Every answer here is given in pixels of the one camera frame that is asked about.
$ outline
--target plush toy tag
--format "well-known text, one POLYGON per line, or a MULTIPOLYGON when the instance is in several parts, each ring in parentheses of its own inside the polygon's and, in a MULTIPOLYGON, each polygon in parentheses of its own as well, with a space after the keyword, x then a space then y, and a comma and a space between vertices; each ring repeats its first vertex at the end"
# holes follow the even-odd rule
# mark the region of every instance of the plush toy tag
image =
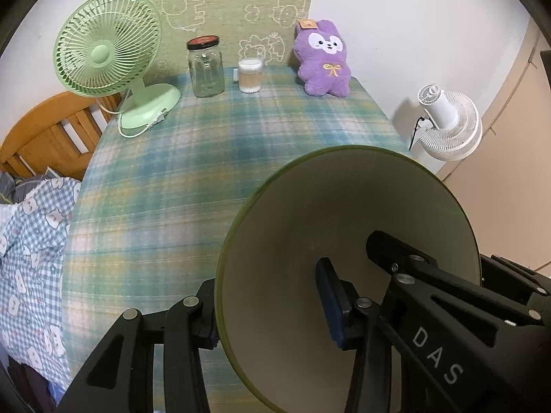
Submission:
POLYGON ((312 19, 301 19, 299 20, 299 24, 303 30, 315 30, 318 28, 318 24, 312 19))

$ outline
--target cartoon print fabric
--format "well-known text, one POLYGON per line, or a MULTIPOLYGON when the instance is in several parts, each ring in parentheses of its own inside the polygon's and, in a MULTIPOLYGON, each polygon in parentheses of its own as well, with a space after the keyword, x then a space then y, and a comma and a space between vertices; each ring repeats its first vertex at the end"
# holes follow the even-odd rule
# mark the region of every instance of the cartoon print fabric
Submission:
POLYGON ((0 337, 7 352, 51 382, 71 383, 61 329, 67 234, 81 183, 46 180, 0 231, 0 337))
POLYGON ((239 59, 261 59, 287 66, 295 24, 308 17, 311 0, 151 0, 161 15, 163 38, 147 82, 187 72, 182 45, 200 35, 216 34, 225 66, 239 59))

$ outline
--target white fan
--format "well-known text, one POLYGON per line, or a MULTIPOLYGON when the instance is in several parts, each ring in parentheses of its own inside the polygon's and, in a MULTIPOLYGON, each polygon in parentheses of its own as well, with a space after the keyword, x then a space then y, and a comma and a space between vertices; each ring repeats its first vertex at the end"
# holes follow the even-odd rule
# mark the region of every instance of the white fan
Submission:
POLYGON ((418 99, 433 124, 419 138, 425 151, 440 161, 463 160, 472 154, 482 138, 482 120, 475 104, 436 84, 421 88, 418 99))

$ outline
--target green fabric panel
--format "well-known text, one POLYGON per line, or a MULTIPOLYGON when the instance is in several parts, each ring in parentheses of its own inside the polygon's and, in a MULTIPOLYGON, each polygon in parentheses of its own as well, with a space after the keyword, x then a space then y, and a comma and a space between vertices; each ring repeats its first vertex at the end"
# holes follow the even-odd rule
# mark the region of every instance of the green fabric panel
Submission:
POLYGON ((240 57, 288 65, 294 60, 295 22, 308 17, 311 0, 151 1, 161 13, 163 40, 148 82, 185 73, 186 42, 200 35, 220 37, 225 66, 236 66, 240 57))

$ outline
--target table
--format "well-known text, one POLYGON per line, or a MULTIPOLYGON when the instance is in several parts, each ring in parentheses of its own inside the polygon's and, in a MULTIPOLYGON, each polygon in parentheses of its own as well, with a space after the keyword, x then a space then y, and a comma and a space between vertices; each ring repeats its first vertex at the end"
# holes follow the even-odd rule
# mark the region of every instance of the table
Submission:
MULTIPOLYGON (((245 95, 232 70, 225 73, 226 91, 206 99, 195 98, 188 75, 172 79, 180 101, 137 138, 120 136, 114 119, 107 126, 82 183, 64 262, 63 340, 73 376, 125 309, 165 310, 213 278, 239 208, 285 164, 343 144, 407 154, 356 80, 348 98, 312 97, 291 68, 268 67, 263 89, 245 95)), ((202 362, 213 413, 270 411, 240 382, 221 345, 202 352, 202 362)))

